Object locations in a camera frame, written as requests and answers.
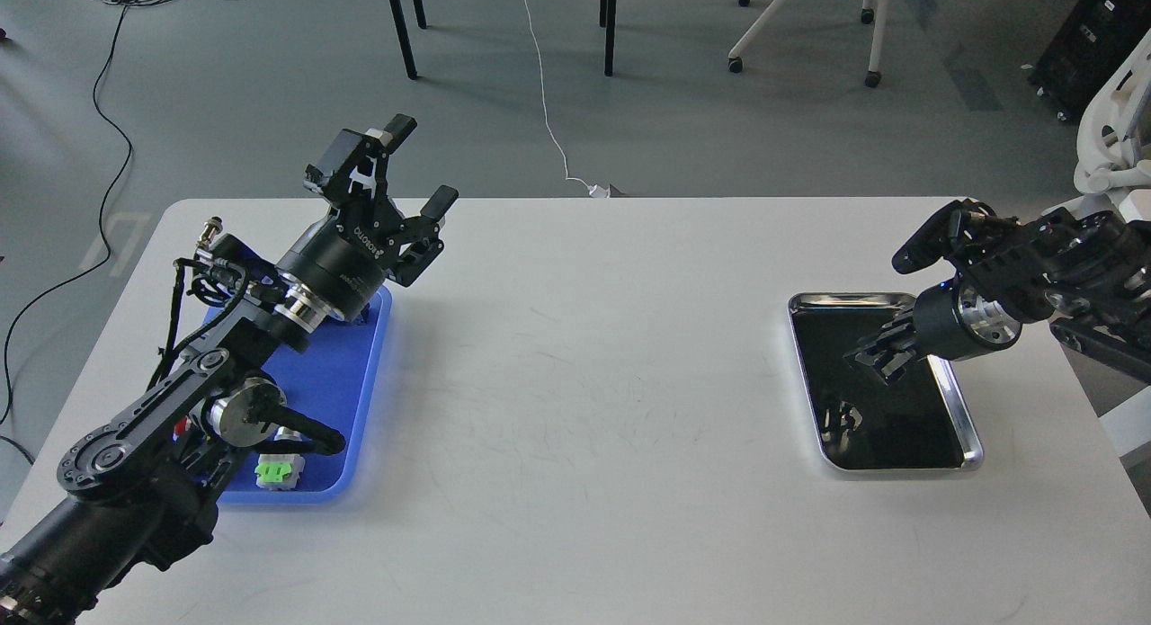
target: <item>small green block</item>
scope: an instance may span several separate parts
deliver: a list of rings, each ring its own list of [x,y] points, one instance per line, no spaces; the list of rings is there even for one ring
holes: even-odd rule
[[[288,462],[256,465],[256,478],[265,483],[282,483],[288,474],[291,474],[291,464]]]

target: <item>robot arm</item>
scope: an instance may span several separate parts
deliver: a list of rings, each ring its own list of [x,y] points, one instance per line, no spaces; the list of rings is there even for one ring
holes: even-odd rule
[[[342,451],[341,433],[285,406],[261,367],[284,343],[304,351],[326,317],[356,317],[387,277],[410,285],[443,249],[456,190],[440,188],[411,219],[387,197],[387,159],[414,128],[396,116],[378,132],[343,130],[305,180],[328,214],[274,267],[234,236],[215,238],[209,220],[196,259],[177,264],[223,310],[168,350],[140,398],[62,457],[68,497],[0,556],[0,623],[73,623],[135,564],[163,571],[211,542],[216,500],[249,451]],[[279,427],[308,440],[268,441]]]
[[[1051,330],[1061,343],[1151,383],[1151,224],[1111,212],[1077,220],[1062,208],[1023,224],[963,199],[933,214],[892,267],[908,274],[940,259],[955,276],[847,353],[884,383],[925,356],[1007,349],[1024,322],[1057,312]]]

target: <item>connector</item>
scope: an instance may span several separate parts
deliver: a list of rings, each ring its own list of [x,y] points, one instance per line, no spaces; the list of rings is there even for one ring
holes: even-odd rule
[[[273,441],[300,441],[295,429],[276,429]],[[265,490],[295,490],[304,472],[303,455],[260,455],[256,464],[256,485]]]

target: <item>black table leg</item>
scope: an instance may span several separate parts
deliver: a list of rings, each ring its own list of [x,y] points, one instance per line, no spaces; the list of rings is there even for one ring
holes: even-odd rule
[[[420,30],[427,30],[428,22],[424,18],[424,0],[412,0],[412,6],[416,7],[416,24],[420,26]]]
[[[608,0],[600,0],[600,26],[608,26]]]
[[[603,48],[603,75],[611,76],[616,60],[616,0],[608,0],[608,43]]]
[[[407,69],[409,79],[416,81],[416,60],[412,59],[412,43],[407,39],[404,10],[399,8],[399,0],[388,0],[388,3],[391,6],[391,20],[396,23],[396,38],[399,39],[399,52],[404,55],[404,68]]]

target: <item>table surface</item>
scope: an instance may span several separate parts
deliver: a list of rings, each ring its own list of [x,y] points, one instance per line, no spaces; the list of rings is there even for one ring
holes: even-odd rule
[[[224,506],[213,544],[81,622],[1145,624],[1151,520],[1043,327],[955,364],[978,470],[818,457],[787,300],[948,277],[889,265],[944,203],[460,199],[443,257],[392,290],[349,490]],[[142,390],[203,220],[275,260],[323,209],[168,211],[0,547],[62,498],[53,452]]]

